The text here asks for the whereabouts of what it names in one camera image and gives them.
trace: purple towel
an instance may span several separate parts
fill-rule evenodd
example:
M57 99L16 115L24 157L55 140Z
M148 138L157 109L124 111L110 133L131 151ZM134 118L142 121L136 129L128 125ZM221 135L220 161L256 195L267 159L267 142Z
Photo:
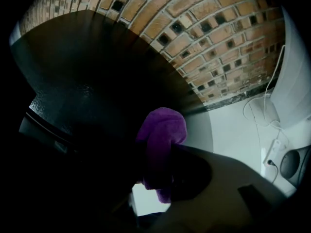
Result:
M181 144L186 137L187 129L183 116L165 107L150 112L137 134L137 142L147 142L147 167L141 182L147 190L155 189L162 203L171 202L171 144Z

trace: tiled wall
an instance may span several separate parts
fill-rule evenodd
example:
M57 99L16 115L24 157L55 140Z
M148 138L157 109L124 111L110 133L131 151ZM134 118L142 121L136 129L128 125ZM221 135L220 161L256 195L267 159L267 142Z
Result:
M269 81L285 43L282 12L272 0L36 0L21 35L85 9L140 35L207 104Z

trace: purple cloth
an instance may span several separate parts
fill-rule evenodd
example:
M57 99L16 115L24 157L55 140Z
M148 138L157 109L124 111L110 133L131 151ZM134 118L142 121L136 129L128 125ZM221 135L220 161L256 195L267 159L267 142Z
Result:
M187 129L183 116L165 107L150 112L137 134L137 142L147 142L146 170L141 182L147 190L155 189L162 203L171 202L171 144L181 144L186 137Z

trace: brick wall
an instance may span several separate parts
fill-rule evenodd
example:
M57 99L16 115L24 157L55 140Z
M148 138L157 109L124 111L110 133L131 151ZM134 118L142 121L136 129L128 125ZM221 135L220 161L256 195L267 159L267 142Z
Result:
M85 9L140 35L206 103L269 81L285 43L282 12L272 0L36 0L20 33Z

